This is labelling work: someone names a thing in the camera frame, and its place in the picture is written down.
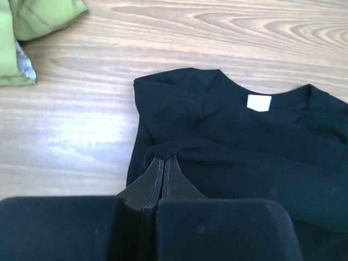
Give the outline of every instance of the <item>t-shirt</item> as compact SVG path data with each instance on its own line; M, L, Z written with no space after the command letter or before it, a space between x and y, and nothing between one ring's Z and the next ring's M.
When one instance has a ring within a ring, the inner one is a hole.
M208 198L283 205L305 260L347 260L346 103L304 85L271 95L269 108L259 112L248 99L265 95L220 70L192 68L138 78L134 89L139 128L127 185L155 155L176 156Z

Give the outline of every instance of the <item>folded green clothing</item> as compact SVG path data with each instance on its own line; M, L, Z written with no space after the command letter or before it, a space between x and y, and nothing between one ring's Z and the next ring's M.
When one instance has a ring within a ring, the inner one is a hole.
M0 85L36 81L32 64L17 41L68 27L86 12L82 0L1 0Z

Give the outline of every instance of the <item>black t-shirt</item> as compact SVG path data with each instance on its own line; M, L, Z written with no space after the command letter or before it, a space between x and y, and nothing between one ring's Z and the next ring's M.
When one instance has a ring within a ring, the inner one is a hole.
M258 112L246 105L248 95L260 94L220 70L153 74L134 88L140 120L127 185L155 154L175 155L207 197L282 204L305 260L347 259L346 103L305 85L271 95L269 110Z
M4 200L0 234L0 260L303 260L280 204L207 199L176 157L116 196Z

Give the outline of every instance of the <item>white clothing label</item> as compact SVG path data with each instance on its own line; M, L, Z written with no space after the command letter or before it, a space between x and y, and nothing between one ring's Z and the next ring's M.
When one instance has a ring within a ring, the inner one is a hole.
M269 95L248 95L246 106L256 111L269 111L272 96Z

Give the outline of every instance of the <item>wooden surface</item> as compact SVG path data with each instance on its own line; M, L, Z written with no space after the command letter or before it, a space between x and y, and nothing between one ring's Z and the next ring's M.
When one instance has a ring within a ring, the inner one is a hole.
M146 74L222 69L258 92L312 83L348 102L346 0L85 3L77 23L24 46L37 84L0 88L0 198L122 190L132 82Z

